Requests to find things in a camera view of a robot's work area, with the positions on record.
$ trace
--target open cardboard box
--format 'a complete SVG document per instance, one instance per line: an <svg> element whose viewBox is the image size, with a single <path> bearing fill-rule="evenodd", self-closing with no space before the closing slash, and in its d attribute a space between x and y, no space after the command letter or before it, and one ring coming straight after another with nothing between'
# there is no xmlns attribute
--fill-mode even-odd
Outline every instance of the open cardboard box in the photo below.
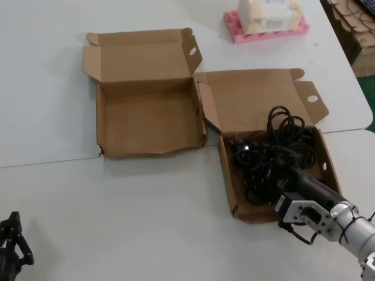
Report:
<svg viewBox="0 0 375 281"><path fill-rule="evenodd" d="M266 141L270 110L287 107L292 115L305 120L315 136L317 163L308 172L341 194L327 147L315 124L328 115L328 109L311 81L297 81L302 69L237 70L200 73L196 76L204 114L220 132L219 154L230 211L249 223L276 221L272 206L254 206L246 202L241 174L231 163L231 143L236 139ZM316 96L315 102L309 102Z"/></svg>
<svg viewBox="0 0 375 281"><path fill-rule="evenodd" d="M82 70L98 82L97 143L107 157L201 148L206 127L191 29L88 33Z"/></svg>

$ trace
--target cable bundle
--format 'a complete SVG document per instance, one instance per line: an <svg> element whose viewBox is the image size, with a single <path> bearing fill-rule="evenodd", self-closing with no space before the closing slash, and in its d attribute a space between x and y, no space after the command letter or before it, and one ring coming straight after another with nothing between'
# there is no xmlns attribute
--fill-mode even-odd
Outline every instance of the cable bundle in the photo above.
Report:
<svg viewBox="0 0 375 281"><path fill-rule="evenodd" d="M275 129L272 121L279 115L287 117ZM276 163L308 169L316 161L312 131L305 128L305 121L301 117L292 116L286 107L277 106L271 110L267 137L268 141L263 143L237 140L232 145L232 163L242 172L245 198L253 205L272 204L279 199L279 194L267 186Z"/></svg>

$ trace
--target white table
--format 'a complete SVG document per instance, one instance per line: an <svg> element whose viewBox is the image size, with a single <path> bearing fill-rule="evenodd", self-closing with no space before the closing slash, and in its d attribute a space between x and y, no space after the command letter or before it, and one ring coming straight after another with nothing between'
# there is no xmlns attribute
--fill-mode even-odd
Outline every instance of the white table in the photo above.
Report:
<svg viewBox="0 0 375 281"><path fill-rule="evenodd" d="M369 216L375 134L325 139L344 196ZM35 256L17 281L359 280L356 258L337 243L307 246L275 224L232 218L215 146L4 168L0 179L1 219L21 212Z"/></svg>
<svg viewBox="0 0 375 281"><path fill-rule="evenodd" d="M367 127L370 108L319 1L303 3L306 36L238 46L222 20L237 0L2 1L0 167L98 155L94 84L81 72L87 32L190 27L200 71L303 68L330 110L323 132Z"/></svg>

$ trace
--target pink foam tray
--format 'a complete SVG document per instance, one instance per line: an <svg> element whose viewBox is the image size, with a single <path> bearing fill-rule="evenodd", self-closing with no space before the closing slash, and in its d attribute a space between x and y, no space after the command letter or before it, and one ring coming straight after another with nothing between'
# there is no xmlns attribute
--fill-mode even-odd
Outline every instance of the pink foam tray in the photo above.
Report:
<svg viewBox="0 0 375 281"><path fill-rule="evenodd" d="M285 37L290 35L297 35L307 33L310 26L306 22L303 16L297 29L288 31L278 31L278 32L265 32L265 33L254 33L245 35L242 30L241 22L238 19L237 11L230 11L224 13L224 21L228 27L230 36L233 39L234 44L241 44L246 42L260 41L271 38Z"/></svg>

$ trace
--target cardboard box lid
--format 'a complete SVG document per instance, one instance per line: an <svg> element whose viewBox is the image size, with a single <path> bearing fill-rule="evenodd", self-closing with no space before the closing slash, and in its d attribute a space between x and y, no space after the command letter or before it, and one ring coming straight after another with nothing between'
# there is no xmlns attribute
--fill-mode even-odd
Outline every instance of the cardboard box lid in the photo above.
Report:
<svg viewBox="0 0 375 281"><path fill-rule="evenodd" d="M265 130L270 110L286 106L312 126L329 114L311 81L296 81L302 69L234 70L196 78L206 119L221 133ZM315 102L308 101L316 96Z"/></svg>
<svg viewBox="0 0 375 281"><path fill-rule="evenodd" d="M186 78L202 61L190 28L86 37L82 70L100 83Z"/></svg>

